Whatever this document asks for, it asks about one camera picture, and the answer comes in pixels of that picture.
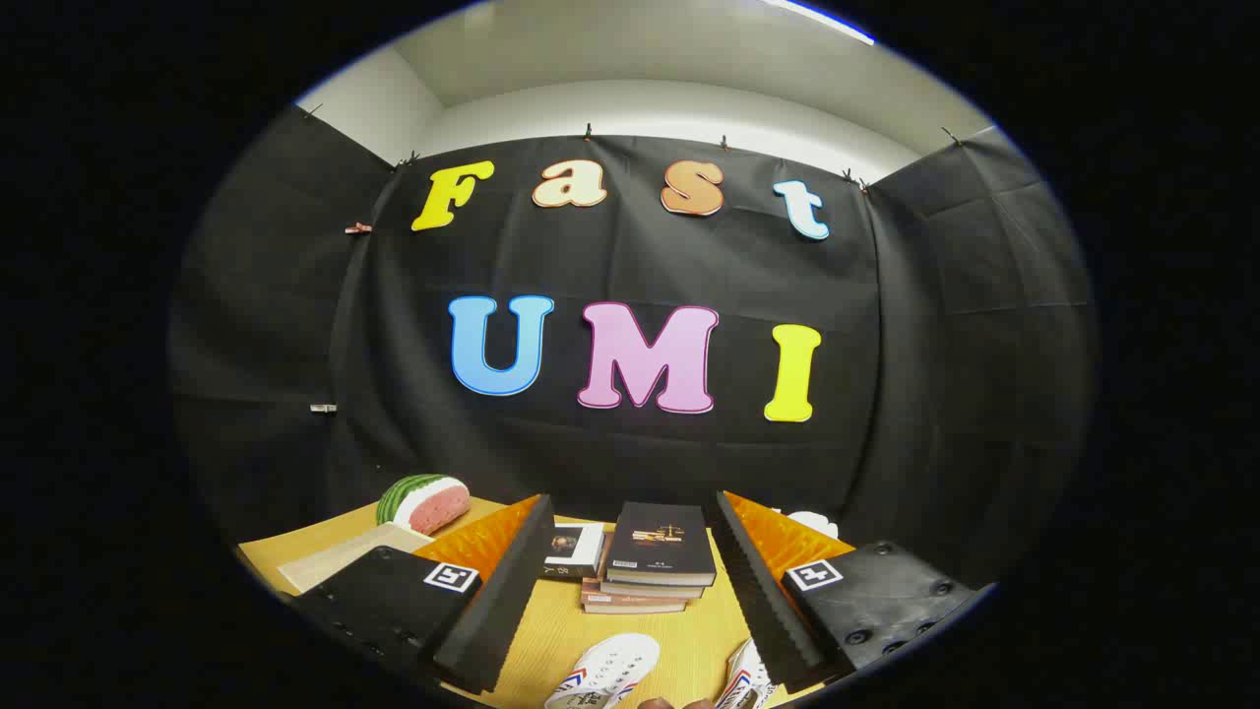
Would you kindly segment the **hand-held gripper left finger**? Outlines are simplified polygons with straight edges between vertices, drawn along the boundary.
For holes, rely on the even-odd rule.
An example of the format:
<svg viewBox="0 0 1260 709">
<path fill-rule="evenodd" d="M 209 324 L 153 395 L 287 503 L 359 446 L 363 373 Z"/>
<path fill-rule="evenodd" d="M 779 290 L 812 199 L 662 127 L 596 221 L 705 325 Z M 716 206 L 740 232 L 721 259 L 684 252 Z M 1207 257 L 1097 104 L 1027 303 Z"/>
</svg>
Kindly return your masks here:
<svg viewBox="0 0 1260 709">
<path fill-rule="evenodd" d="M 292 608 L 397 678 L 489 691 L 553 531 L 552 497 L 530 495 L 415 552 L 370 548 Z"/>
</svg>

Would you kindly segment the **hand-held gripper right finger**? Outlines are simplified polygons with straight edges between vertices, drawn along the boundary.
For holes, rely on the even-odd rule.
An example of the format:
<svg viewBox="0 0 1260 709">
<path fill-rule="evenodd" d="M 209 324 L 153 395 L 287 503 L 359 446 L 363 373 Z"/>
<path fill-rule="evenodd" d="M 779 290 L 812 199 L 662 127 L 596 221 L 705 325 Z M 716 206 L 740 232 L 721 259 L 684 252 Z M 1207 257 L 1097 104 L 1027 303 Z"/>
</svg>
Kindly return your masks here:
<svg viewBox="0 0 1260 709">
<path fill-rule="evenodd" d="M 994 592 L 900 544 L 850 547 L 728 490 L 714 494 L 711 530 L 771 681 L 793 693 L 882 672 Z"/>
</svg>

